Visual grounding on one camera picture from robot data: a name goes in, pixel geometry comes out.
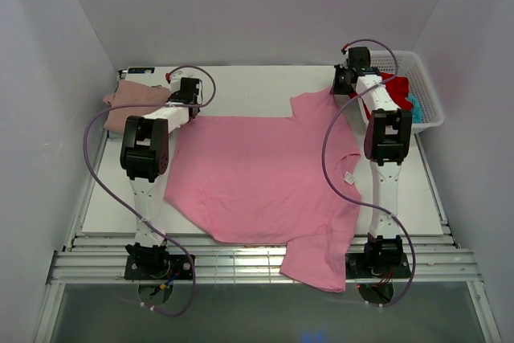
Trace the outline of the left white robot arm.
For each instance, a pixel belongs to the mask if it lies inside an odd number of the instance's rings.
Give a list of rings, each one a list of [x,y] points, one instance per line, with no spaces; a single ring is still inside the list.
[[[170,163],[169,136],[196,117],[202,102],[200,79],[181,77],[174,83],[178,90],[171,94],[165,107],[127,118],[120,152],[120,164],[132,188],[135,211],[140,215],[135,242],[126,249],[156,279],[165,276],[170,269],[160,220],[165,174]]]

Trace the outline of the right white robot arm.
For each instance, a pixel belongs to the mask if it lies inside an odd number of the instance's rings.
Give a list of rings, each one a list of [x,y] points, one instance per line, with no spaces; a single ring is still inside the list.
[[[354,94],[361,106],[367,129],[363,142],[365,158],[370,163],[373,201],[372,219],[364,251],[346,257],[346,275],[350,279],[410,276],[398,224],[398,182],[402,163],[410,148],[412,113],[401,108],[390,96],[377,67],[371,64],[367,47],[346,44],[345,62],[335,66],[333,95]]]

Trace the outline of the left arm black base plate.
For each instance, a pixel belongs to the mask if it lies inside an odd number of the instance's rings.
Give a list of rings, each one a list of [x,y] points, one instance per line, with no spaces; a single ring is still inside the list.
[[[123,278],[125,280],[164,280],[176,277],[177,280],[192,280],[192,264],[185,255],[157,257],[155,261],[129,256]]]

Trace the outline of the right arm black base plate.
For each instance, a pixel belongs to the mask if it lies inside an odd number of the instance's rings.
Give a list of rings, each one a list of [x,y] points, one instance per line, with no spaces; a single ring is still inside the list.
[[[363,252],[347,253],[345,256],[348,279],[408,279],[411,276],[402,238],[394,239],[368,237]]]

